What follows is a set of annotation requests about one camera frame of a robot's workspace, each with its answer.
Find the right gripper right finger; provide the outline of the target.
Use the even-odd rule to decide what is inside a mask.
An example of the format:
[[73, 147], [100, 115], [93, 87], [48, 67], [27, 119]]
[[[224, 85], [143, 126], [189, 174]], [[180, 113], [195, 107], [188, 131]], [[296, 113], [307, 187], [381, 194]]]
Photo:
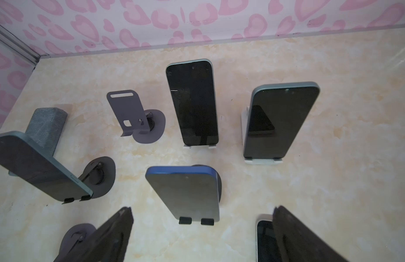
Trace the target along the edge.
[[282, 261], [346, 261], [284, 206], [274, 209], [272, 223]]

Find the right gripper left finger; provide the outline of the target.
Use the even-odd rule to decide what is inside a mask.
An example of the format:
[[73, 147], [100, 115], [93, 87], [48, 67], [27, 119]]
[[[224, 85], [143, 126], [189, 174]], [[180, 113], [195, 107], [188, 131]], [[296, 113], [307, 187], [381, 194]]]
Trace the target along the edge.
[[123, 207], [61, 262], [122, 262], [134, 223], [130, 207]]

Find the grey edged phone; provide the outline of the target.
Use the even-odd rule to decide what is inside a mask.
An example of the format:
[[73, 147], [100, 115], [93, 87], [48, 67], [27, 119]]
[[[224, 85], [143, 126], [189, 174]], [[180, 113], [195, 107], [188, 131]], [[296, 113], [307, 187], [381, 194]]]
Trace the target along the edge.
[[282, 262], [272, 214], [260, 214], [256, 221], [257, 262]]

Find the blue edged phone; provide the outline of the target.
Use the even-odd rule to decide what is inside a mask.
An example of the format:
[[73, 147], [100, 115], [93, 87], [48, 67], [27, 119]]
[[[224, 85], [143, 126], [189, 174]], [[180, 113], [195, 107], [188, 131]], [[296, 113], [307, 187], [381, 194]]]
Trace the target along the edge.
[[179, 224], [220, 221], [216, 172], [207, 167], [153, 166], [145, 178]]

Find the phone green edge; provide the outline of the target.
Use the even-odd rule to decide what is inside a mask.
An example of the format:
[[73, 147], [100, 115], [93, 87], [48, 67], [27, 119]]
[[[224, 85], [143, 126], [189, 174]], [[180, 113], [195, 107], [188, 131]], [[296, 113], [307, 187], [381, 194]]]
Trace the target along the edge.
[[0, 134], [0, 165], [59, 202], [93, 196], [92, 189], [22, 132]]

